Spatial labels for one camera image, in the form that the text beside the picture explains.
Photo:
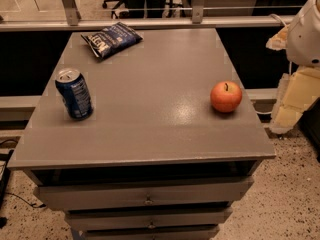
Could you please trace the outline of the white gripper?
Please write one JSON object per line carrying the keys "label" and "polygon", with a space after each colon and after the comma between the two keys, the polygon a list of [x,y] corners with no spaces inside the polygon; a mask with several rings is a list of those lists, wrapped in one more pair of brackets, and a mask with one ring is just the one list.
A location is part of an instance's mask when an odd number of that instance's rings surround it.
{"label": "white gripper", "polygon": [[292,22],[268,39],[266,47],[286,49],[287,59],[299,65],[292,75],[279,81],[270,130],[285,134],[320,98],[320,0],[308,0]]}

